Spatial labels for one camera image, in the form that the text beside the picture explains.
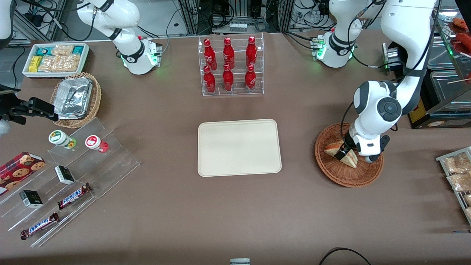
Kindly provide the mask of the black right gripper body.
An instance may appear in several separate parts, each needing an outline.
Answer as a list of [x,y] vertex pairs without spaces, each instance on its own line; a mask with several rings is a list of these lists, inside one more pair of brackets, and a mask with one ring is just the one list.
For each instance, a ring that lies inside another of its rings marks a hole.
[[0,85],[0,115],[1,120],[11,121],[17,124],[21,124],[21,119],[16,118],[11,114],[12,110],[21,106],[21,100],[17,97],[17,92],[20,92],[19,88],[12,88],[5,85]]

